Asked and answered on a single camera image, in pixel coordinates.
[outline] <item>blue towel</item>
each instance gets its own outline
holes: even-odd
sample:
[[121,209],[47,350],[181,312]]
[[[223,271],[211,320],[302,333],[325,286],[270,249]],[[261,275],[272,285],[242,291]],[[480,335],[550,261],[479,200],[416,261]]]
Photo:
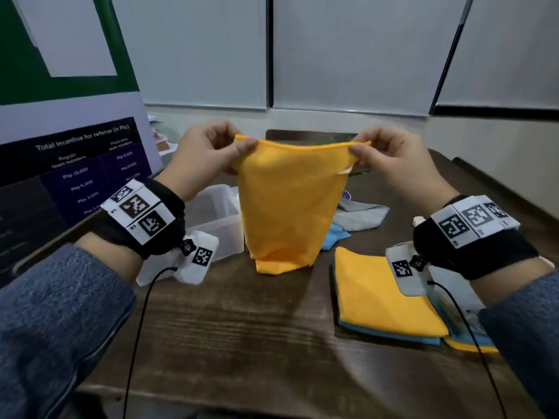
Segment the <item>blue towel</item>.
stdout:
[[341,227],[332,223],[328,233],[326,234],[321,250],[330,251],[334,244],[336,244],[340,239],[346,239],[349,237],[351,237],[349,232],[345,232]]

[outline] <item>wooden table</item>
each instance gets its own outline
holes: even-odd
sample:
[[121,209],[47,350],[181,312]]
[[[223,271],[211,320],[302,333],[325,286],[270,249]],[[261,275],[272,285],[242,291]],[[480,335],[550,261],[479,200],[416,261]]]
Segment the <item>wooden table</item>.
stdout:
[[[522,223],[543,256],[559,262],[554,221],[497,193],[432,152],[462,193],[487,194]],[[220,182],[235,184],[234,177]],[[353,199],[391,208],[375,230],[339,242],[383,255],[411,239],[412,208],[377,173],[351,177]],[[329,267],[334,249],[313,267],[278,276],[256,273],[247,251],[214,263],[198,287],[172,279],[150,296],[131,393],[293,417],[496,418],[499,406],[478,354],[375,338],[336,324]],[[136,311],[82,385],[122,394],[145,288]],[[499,355],[488,356],[510,418],[542,417]]]

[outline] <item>paper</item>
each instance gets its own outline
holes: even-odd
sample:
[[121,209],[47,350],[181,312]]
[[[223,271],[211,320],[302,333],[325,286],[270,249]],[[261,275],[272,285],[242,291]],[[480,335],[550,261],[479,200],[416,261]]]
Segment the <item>paper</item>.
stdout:
[[51,77],[116,75],[93,0],[12,0]]

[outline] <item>blue sleeve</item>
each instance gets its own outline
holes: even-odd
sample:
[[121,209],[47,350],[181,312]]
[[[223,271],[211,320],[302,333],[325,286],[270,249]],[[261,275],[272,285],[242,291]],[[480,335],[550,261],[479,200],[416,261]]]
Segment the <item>blue sleeve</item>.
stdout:
[[73,245],[0,290],[2,418],[58,417],[135,303],[122,278]]
[[479,313],[480,323],[547,417],[559,417],[559,272]]

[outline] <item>clear plastic container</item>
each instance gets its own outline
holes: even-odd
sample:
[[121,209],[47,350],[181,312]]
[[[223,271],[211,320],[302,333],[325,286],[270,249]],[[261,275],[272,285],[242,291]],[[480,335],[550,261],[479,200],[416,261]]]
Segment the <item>clear plastic container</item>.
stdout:
[[244,251],[240,206],[228,185],[212,185],[185,204],[186,234],[202,231],[219,238],[213,261]]

